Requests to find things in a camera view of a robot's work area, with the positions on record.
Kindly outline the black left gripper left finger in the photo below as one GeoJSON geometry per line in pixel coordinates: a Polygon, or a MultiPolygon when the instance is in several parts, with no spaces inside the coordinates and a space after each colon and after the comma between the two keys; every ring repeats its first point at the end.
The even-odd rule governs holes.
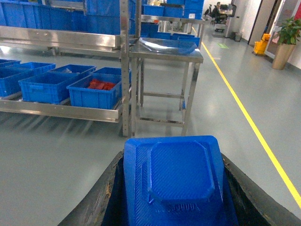
{"type": "Polygon", "coordinates": [[[87,195],[60,226],[120,226],[124,191],[124,152],[117,153],[87,195]]]}

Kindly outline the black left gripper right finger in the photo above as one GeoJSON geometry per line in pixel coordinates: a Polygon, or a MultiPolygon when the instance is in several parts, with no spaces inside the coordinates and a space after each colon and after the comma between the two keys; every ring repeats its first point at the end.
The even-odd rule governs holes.
{"type": "Polygon", "coordinates": [[[301,220],[275,201],[222,154],[239,226],[299,226],[301,220]]]}

